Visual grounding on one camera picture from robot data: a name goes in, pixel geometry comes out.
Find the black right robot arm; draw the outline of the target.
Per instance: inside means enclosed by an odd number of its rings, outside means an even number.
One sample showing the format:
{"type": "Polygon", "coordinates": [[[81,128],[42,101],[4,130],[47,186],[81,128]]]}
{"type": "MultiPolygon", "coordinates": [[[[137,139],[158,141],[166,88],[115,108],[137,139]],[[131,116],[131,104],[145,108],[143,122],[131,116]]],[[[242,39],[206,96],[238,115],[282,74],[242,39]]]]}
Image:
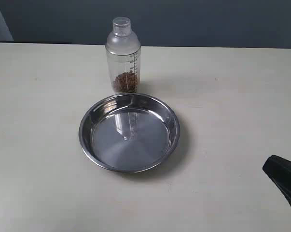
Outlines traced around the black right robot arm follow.
{"type": "Polygon", "coordinates": [[[291,206],[291,161],[277,155],[271,155],[264,163],[263,171],[291,206]]]}

